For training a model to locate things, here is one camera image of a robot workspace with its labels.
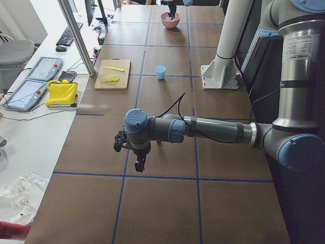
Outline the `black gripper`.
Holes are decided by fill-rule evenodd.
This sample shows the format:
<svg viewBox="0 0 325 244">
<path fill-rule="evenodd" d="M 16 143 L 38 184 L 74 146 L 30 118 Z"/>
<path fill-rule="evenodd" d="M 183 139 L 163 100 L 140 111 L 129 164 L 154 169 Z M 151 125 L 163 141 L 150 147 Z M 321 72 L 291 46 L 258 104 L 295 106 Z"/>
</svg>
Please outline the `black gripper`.
<svg viewBox="0 0 325 244">
<path fill-rule="evenodd" d="M 146 156 L 150 153 L 151 151 L 151 144 L 148 144 L 147 146 L 145 146 L 142 149 L 133 149 L 134 154 L 138 157 L 138 158 L 142 158 L 137 159 L 135 161 L 135 170 L 137 172 L 142 172 L 145 170 L 145 162 L 146 162 Z"/>
<path fill-rule="evenodd" d="M 175 18 L 175 13 L 176 13 L 176 1 L 175 0 L 168 0 L 168 7 L 170 9 L 169 11 L 169 17 L 172 19 Z"/>
</svg>

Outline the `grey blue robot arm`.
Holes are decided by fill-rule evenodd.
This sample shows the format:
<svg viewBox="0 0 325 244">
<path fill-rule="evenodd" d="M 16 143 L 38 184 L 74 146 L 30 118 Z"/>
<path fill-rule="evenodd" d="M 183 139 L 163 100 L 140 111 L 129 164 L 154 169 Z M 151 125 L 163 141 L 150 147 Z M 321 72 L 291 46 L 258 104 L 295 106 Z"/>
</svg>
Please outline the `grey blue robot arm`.
<svg viewBox="0 0 325 244">
<path fill-rule="evenodd" d="M 181 143 L 185 136 L 248 143 L 294 171 L 317 166 L 324 161 L 324 141 L 316 134 L 311 106 L 323 32 L 324 1 L 263 1 L 260 37 L 283 39 L 277 119 L 271 124 L 242 124 L 169 111 L 148 116 L 132 109 L 115 136 L 114 150 L 132 150 L 138 172 L 145 169 L 151 141 Z"/>
<path fill-rule="evenodd" d="M 182 0 L 182 2 L 186 7 L 192 5 L 192 3 L 193 3 L 192 0 Z M 169 7 L 168 16 L 173 19 L 175 17 L 176 11 L 177 11 L 177 3 L 175 0 L 170 0 L 170 1 L 167 1 L 167 5 Z"/>
</svg>

